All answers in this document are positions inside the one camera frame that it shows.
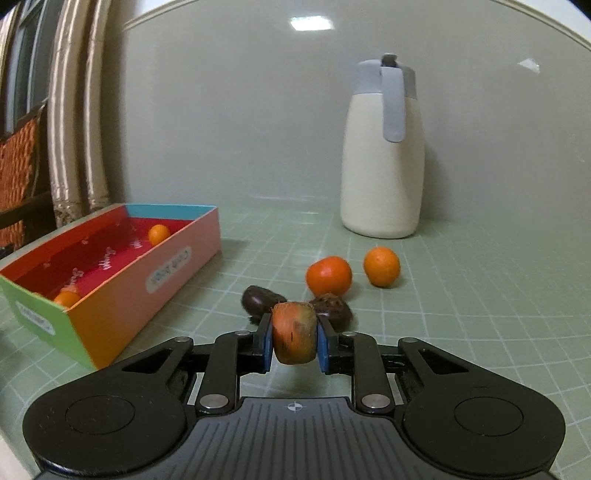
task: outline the window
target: window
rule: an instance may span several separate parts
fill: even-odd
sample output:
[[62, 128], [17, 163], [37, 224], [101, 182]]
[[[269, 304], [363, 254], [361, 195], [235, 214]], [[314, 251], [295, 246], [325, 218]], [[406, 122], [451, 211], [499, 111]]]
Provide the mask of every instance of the window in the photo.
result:
[[64, 0], [25, 0], [8, 64], [5, 130], [47, 97], [53, 41]]

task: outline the white thermos jug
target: white thermos jug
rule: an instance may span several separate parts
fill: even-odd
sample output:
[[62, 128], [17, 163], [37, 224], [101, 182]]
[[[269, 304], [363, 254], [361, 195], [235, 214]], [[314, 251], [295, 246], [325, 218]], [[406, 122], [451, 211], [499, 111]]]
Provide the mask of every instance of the white thermos jug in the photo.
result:
[[402, 238], [418, 225], [425, 147], [414, 70], [396, 55], [358, 64], [341, 182], [340, 216], [361, 235]]

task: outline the carrot piece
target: carrot piece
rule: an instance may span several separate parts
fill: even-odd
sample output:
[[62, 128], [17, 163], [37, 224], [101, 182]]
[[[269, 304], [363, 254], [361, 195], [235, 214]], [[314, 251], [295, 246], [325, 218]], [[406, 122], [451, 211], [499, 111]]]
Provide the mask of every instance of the carrot piece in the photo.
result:
[[309, 303], [288, 301], [273, 307], [273, 348], [282, 364], [306, 364], [316, 358], [316, 322]]

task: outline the dark brown date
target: dark brown date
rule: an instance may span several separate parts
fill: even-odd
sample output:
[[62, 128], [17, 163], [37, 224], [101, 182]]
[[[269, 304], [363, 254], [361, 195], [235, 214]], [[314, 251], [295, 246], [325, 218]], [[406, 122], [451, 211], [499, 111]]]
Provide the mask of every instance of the dark brown date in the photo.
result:
[[287, 298], [268, 288], [251, 285], [242, 294], [242, 308], [251, 316], [251, 321], [259, 323], [266, 313], [278, 303], [286, 302]]
[[337, 295], [326, 293], [310, 302], [316, 315], [324, 316], [332, 325], [335, 332], [345, 332], [353, 320], [353, 312]]

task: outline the jug handle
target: jug handle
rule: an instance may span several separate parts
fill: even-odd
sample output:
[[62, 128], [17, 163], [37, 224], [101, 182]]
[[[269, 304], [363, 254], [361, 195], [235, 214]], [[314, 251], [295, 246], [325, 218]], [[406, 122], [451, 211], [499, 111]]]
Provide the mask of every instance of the jug handle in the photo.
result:
[[406, 136], [406, 107], [404, 105], [404, 75], [390, 56], [382, 59], [382, 101], [384, 103], [384, 138], [399, 143]]

